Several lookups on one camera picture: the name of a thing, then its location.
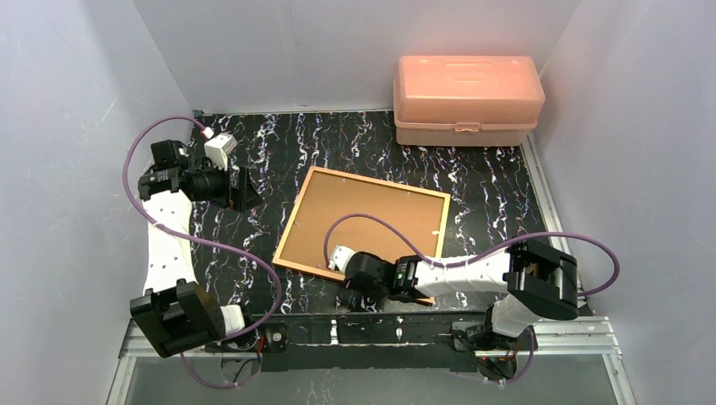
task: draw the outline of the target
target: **black bracket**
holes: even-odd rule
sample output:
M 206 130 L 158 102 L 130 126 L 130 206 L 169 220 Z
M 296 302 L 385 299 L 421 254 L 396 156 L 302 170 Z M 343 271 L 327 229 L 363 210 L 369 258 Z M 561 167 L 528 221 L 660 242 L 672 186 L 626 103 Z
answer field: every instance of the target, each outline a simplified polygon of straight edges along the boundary
M 175 288 L 146 293 L 130 302 L 129 311 L 160 357 L 224 337 L 219 303 L 196 282 L 185 283 L 182 279 Z
M 537 240 L 514 244 L 507 253 L 507 292 L 543 318 L 577 318 L 577 259 Z

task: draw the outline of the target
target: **cable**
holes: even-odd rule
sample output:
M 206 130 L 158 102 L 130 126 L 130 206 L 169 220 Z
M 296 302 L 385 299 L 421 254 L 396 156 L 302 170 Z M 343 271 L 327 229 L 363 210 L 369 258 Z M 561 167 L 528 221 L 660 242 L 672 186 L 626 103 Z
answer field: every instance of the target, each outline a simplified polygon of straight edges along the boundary
M 508 349 L 507 349 L 507 353 L 504 355 L 504 357 L 501 357 L 499 360 L 501 360 L 501 361 L 506 361 L 506 360 L 512 360 L 512 359 L 514 359 L 515 357 L 517 357 L 517 352 L 519 351 L 519 342 L 518 342 L 518 341 L 515 341 L 515 349 L 514 349 L 514 353 L 513 353 L 512 355 L 510 355 L 510 352 L 511 352 L 511 351 L 512 351 L 512 350 L 510 350 L 510 349 L 508 348 Z
M 256 361 L 256 359 L 248 359 L 241 364 L 241 367 L 239 367 L 239 371 L 236 373 L 236 377 L 234 377 L 234 380 L 232 381 L 234 384 L 239 380 L 239 375 L 241 375 L 241 372 L 244 371 L 244 367 L 246 365 L 250 364 L 251 362 Z
M 527 363 L 524 364 L 524 367 L 513 378 L 505 380 L 505 384 L 511 384 L 522 378 L 524 373 L 527 372 L 527 369 L 532 365 L 532 359 L 534 358 L 534 340 L 536 339 L 532 325 L 527 327 L 527 334 L 529 335 L 529 356 L 527 357 Z
M 351 218 L 366 218 L 366 219 L 370 219 L 372 221 L 378 222 L 379 224 L 381 224 L 381 225 L 385 226 L 386 228 L 388 228 L 389 230 L 393 231 L 393 233 L 396 234 L 396 236 L 398 236 L 403 242 L 405 242 L 405 244 L 408 245 L 408 247 L 413 252 L 415 252 L 415 254 L 422 261 L 428 262 L 431 265 L 436 266 L 436 267 L 444 267 L 444 268 L 464 267 L 467 264 L 474 263 L 480 259 L 488 257 L 490 254 L 492 254 L 496 251 L 499 251 L 499 250 L 509 247 L 515 243 L 519 243 L 519 242 L 522 242 L 525 240 L 536 239 L 536 238 L 549 238 L 549 237 L 554 237 L 554 236 L 562 237 L 562 238 L 569 238 L 569 239 L 583 240 L 583 241 L 588 242 L 594 246 L 597 246 L 599 249 L 604 251 L 609 256 L 612 263 L 614 264 L 614 272 L 611 274 L 611 277 L 605 283 L 600 285 L 599 287 L 597 287 L 595 289 L 590 289 L 588 291 L 580 291 L 578 293 L 578 296 L 580 296 L 580 297 L 587 297 L 592 294 L 600 293 L 600 292 L 604 291 L 605 289 L 608 289 L 616 281 L 616 279 L 619 277 L 619 273 L 621 272 L 621 266 L 619 264 L 619 259 L 616 257 L 616 254 L 609 247 L 607 247 L 607 245 L 603 244 L 602 242 L 600 242 L 594 238 L 590 238 L 589 236 L 575 234 L 573 232 L 534 232 L 532 234 L 520 235 L 515 238 L 505 240 L 502 243 L 497 244 L 486 251 L 483 251 L 479 255 L 472 256 L 467 261 L 442 263 L 442 262 L 439 262 L 436 260 L 432 260 L 432 259 L 428 258 L 427 256 L 425 256 L 422 252 L 420 252 L 418 250 L 417 247 L 415 247 L 415 245 L 413 245 L 412 242 L 410 242 L 410 240 L 408 240 L 408 238 L 405 237 L 405 235 L 401 234 L 400 231 L 395 229 L 391 224 L 383 221 L 380 218 L 374 217 L 368 213 L 349 213 L 348 215 L 341 217 L 339 220 L 334 222 L 333 225 L 331 225 L 331 227 L 328 229 L 328 233 L 326 234 L 326 238 L 323 240 L 323 258 L 326 260 L 326 265 L 328 265 L 328 263 L 329 263 L 328 239 L 330 239 L 331 234 L 334 232 L 336 226 L 338 226 L 341 222 L 345 221 L 346 219 L 351 219 Z
M 258 349 L 256 350 L 256 360 L 259 364 L 261 364 L 261 350 L 263 350 L 264 342 L 266 342 L 266 338 L 261 336 L 261 343 L 258 344 Z
M 238 388 L 238 387 L 240 387 L 240 386 L 243 386 L 244 384 L 246 384 L 246 383 L 248 383 L 249 381 L 253 380 L 254 378 L 256 378 L 257 375 L 259 375 L 259 374 L 261 373 L 261 370 L 259 369 L 259 371 L 258 371 L 256 374 L 253 374 L 253 375 L 247 377 L 247 378 L 246 378 L 244 381 L 242 381 L 242 382 L 233 382 L 232 384 L 229 384 L 229 385 L 226 385 L 226 384 L 214 384 L 213 382 L 208 382 L 208 381 L 206 381 L 205 379 L 203 379 L 202 377 L 200 377 L 199 374 L 197 374 L 197 372 L 194 371 L 194 369 L 192 369 L 192 366 L 189 364 L 189 360 L 187 360 L 187 356 L 185 356 L 184 353 L 181 353 L 180 356 L 182 357 L 182 362 L 184 362 L 184 368 L 187 369 L 187 372 L 189 373 L 189 375 L 190 375 L 196 382 L 198 382 L 199 384 L 201 384 L 201 385 L 203 385 L 203 386 L 207 386 L 207 387 L 209 387 L 209 388 L 214 388 L 215 390 L 233 390 L 234 388 Z
M 268 312 L 263 317 L 261 317 L 261 319 L 254 322 L 251 326 L 225 336 L 222 339 L 222 342 L 223 342 L 225 340 L 231 340 L 233 338 L 237 338 L 241 335 L 244 335 L 246 333 L 249 333 L 250 331 L 255 330 L 261 324 L 266 322 L 276 312 L 276 310 L 279 308 L 281 295 L 283 294 L 282 286 L 281 286 L 281 279 L 279 278 L 279 275 L 276 274 L 275 270 L 273 270 L 266 262 L 261 260 L 261 258 L 249 253 L 248 251 L 244 251 L 244 250 L 236 248 L 234 246 L 225 245 L 223 243 L 218 243 L 218 242 L 214 242 L 211 240 L 198 238 L 196 236 L 186 235 L 181 232 L 177 232 L 173 229 L 167 228 L 163 224 L 157 224 L 157 220 L 154 219 L 151 215 L 149 215 L 149 213 L 147 213 L 147 211 L 144 209 L 144 207 L 142 207 L 142 204 L 140 204 L 139 201 L 137 201 L 137 199 L 134 198 L 134 195 L 132 194 L 132 189 L 129 186 L 129 179 L 128 179 L 129 178 L 129 163 L 132 161 L 132 156 L 134 155 L 134 151 L 137 149 L 137 146 L 139 146 L 139 143 L 142 141 L 142 139 L 144 139 L 144 137 L 147 135 L 147 133 L 149 133 L 149 131 L 151 131 L 152 129 L 154 129 L 155 127 L 157 127 L 158 125 L 160 125 L 163 122 L 172 121 L 172 120 L 189 121 L 189 122 L 193 123 L 196 127 L 198 127 L 201 131 L 204 131 L 205 129 L 207 129 L 206 126 L 204 124 L 202 124 L 201 122 L 195 120 L 194 118 L 190 118 L 187 116 L 168 116 L 166 118 L 162 118 L 158 121 L 154 121 L 151 124 L 149 124 L 149 126 L 146 127 L 137 136 L 136 139 L 134 139 L 134 142 L 132 143 L 132 145 L 129 147 L 129 150 L 127 151 L 127 157 L 124 159 L 124 166 L 122 167 L 122 185 L 124 186 L 124 192 L 125 192 L 125 194 L 127 194 L 127 198 L 129 199 L 129 202 L 132 204 L 134 209 L 137 210 L 137 212 L 139 212 L 143 217 L 145 217 L 147 219 L 147 221 L 149 221 L 150 224 L 155 225 L 157 228 L 159 228 L 160 230 L 163 230 L 164 232 L 166 232 L 169 235 L 172 235 L 177 238 L 184 239 L 184 240 L 189 240 L 191 242 L 198 243 L 200 245 L 211 246 L 216 249 L 224 249 L 224 250 L 230 251 L 232 253 L 236 253 L 237 255 L 239 255 L 241 257 L 245 257 L 249 260 L 254 261 L 260 267 L 263 267 L 263 269 L 268 272 L 268 274 L 273 279 L 274 284 L 276 285 L 276 296 L 274 297 L 274 304 L 271 305 L 271 308 L 268 310 Z M 187 371 L 194 378 L 194 380 L 198 381 L 199 383 L 201 383 L 205 386 L 208 386 L 210 388 L 219 389 L 219 390 L 230 389 L 230 388 L 235 388 L 237 386 L 241 386 L 241 385 L 249 382 L 250 380 L 252 380 L 258 374 L 257 373 L 256 375 L 252 375 L 251 377 L 247 378 L 245 381 L 243 381 L 241 383 L 233 384 L 230 386 L 222 386 L 222 385 L 213 384 L 213 383 L 203 380 L 199 375 L 197 375 L 197 373 L 194 370 L 192 370 L 192 367 L 189 365 L 189 362 L 187 361 L 186 356 L 184 356 L 184 353 L 181 354 L 181 357 L 182 357 L 182 361 L 184 362 L 184 366 L 187 368 Z

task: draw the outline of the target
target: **wooden frame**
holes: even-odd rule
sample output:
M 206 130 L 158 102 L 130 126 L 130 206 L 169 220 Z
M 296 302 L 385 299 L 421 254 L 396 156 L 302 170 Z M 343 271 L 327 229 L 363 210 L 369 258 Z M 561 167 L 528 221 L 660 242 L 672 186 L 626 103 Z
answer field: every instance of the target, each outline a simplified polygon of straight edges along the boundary
M 445 239 L 445 229 L 448 222 L 448 207 L 450 204 L 450 195 L 444 192 L 435 192 L 433 190 L 426 190 L 419 187 L 414 186 L 406 186 L 399 183 L 393 183 L 391 181 L 384 181 L 384 180 L 376 180 L 371 179 L 368 177 L 364 177 L 362 175 L 353 175 L 350 173 L 344 173 L 342 171 L 337 170 L 330 170 L 330 169 L 324 169 L 321 167 L 312 166 L 308 170 L 308 174 L 306 175 L 306 179 L 303 181 L 303 185 L 301 186 L 301 191 L 298 194 L 298 198 L 296 199 L 296 204 L 293 207 L 293 210 L 291 211 L 290 217 L 288 219 L 288 222 L 286 223 L 286 228 L 284 230 L 284 233 L 281 236 L 281 241 L 279 242 L 279 246 L 276 249 L 276 253 L 274 254 L 273 264 L 277 266 L 287 267 L 292 270 L 296 270 L 299 272 L 309 273 L 312 275 L 316 275 L 323 278 L 328 278 L 333 281 L 337 282 L 343 282 L 345 280 L 345 276 L 343 273 L 335 272 L 332 270 L 328 270 L 325 268 L 317 268 L 317 267 L 311 267 L 307 266 L 302 263 L 292 262 L 289 260 L 285 260 L 281 258 L 282 253 L 284 252 L 284 247 L 286 244 L 286 241 L 290 237 L 290 232 L 294 227 L 294 223 L 296 221 L 296 215 L 298 214 L 300 208 L 301 208 L 301 202 L 304 199 L 304 196 L 306 195 L 306 190 L 308 188 L 308 185 L 311 181 L 312 176 L 314 173 L 322 173 L 327 174 L 331 176 L 339 176 L 344 179 L 353 179 L 355 181 L 361 181 L 365 183 L 371 183 L 376 184 L 379 186 L 388 186 L 393 189 L 399 189 L 399 190 L 405 190 L 406 192 L 410 193 L 416 193 L 416 194 L 422 194 L 426 196 L 432 196 L 432 197 L 438 197 L 443 200 L 442 203 L 442 216 L 440 218 L 440 229 L 439 233 L 437 235 L 437 245 L 435 246 L 435 254 L 433 255 L 432 252 L 427 252 L 426 254 L 429 256 L 434 257 L 441 257 L 442 256 L 442 244 Z M 432 304 L 433 299 L 429 300 L 422 300 L 423 304 Z

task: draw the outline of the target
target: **box latch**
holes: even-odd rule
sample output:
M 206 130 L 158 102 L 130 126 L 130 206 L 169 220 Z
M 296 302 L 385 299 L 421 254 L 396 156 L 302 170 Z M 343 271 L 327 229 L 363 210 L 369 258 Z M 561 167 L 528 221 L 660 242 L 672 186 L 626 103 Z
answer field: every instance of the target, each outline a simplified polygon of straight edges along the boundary
M 482 129 L 480 122 L 456 122 L 453 128 L 455 132 L 478 132 Z

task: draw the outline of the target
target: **container lid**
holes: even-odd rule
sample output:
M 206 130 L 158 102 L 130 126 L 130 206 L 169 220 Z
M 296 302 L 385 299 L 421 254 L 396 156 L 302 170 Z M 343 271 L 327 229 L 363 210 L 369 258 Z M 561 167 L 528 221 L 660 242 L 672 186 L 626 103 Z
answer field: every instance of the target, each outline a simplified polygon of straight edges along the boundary
M 401 57 L 393 86 L 400 127 L 531 129 L 544 102 L 531 57 Z

